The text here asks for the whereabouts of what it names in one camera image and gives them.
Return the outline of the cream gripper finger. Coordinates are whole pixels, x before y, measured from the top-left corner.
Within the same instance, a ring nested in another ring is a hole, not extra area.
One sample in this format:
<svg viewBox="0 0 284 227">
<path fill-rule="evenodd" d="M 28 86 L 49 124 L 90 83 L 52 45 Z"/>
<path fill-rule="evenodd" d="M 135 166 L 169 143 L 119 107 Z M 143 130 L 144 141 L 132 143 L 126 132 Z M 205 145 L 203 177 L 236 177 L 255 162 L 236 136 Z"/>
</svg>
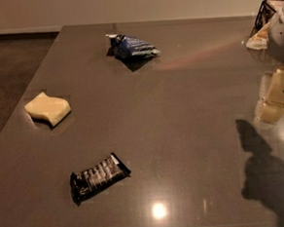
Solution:
<svg viewBox="0 0 284 227">
<path fill-rule="evenodd" d="M 250 50 L 265 50 L 268 48 L 268 34 L 270 22 L 267 22 L 260 30 L 257 31 L 246 43 L 246 47 Z"/>
<path fill-rule="evenodd" d="M 275 124 L 284 115 L 284 67 L 266 72 L 261 80 L 255 117 L 268 124 Z"/>
</svg>

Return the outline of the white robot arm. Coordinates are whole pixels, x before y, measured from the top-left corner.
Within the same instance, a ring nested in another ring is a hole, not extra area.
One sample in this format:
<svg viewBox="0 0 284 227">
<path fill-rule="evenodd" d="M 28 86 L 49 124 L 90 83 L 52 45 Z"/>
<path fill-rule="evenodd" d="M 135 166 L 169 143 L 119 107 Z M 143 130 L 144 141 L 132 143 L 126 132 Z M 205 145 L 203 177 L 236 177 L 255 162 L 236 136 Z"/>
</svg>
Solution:
<svg viewBox="0 0 284 227">
<path fill-rule="evenodd" d="M 264 0 L 246 43 L 249 50 L 264 51 L 284 62 L 284 0 Z M 275 124 L 284 115 L 284 65 L 266 73 L 260 84 L 257 119 Z"/>
</svg>

